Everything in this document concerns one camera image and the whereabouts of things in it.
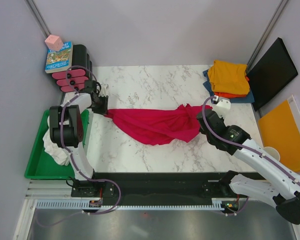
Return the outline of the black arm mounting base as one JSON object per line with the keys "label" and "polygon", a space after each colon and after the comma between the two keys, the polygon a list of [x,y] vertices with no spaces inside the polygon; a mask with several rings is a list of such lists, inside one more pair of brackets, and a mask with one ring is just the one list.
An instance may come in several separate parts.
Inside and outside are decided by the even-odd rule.
{"label": "black arm mounting base", "polygon": [[100,172],[95,182],[74,180],[71,196],[102,198],[108,205],[210,204],[213,198],[238,198],[220,182],[225,173],[132,173]]}

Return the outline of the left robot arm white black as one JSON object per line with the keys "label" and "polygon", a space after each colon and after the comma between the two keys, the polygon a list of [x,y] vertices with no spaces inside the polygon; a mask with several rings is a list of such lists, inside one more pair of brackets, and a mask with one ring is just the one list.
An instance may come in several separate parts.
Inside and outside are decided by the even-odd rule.
{"label": "left robot arm white black", "polygon": [[70,100],[49,109],[50,139],[69,156],[75,179],[85,181],[82,191],[89,197],[99,193],[100,185],[92,180],[95,171],[84,150],[81,113],[90,109],[94,114],[108,114],[109,97],[101,95],[101,90],[99,82],[88,80],[84,83],[84,88],[76,92]]}

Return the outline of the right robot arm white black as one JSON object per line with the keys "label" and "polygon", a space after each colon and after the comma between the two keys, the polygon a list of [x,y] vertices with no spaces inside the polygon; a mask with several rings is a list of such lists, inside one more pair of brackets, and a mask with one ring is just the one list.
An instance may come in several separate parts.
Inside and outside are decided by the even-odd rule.
{"label": "right robot arm white black", "polygon": [[200,132],[210,145],[243,161],[265,180],[254,180],[229,170],[221,179],[219,191],[225,197],[234,193],[251,197],[276,209],[288,222],[300,224],[300,174],[284,166],[262,149],[237,125],[226,126],[211,109],[197,114]]}

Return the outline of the crimson red t-shirt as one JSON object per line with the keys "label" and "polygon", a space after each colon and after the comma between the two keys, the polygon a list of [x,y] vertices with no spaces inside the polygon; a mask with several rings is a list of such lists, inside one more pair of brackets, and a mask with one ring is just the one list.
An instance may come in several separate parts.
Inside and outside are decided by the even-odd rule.
{"label": "crimson red t-shirt", "polygon": [[203,107],[179,105],[174,110],[109,109],[105,115],[125,134],[145,145],[190,142],[199,134],[197,115]]}

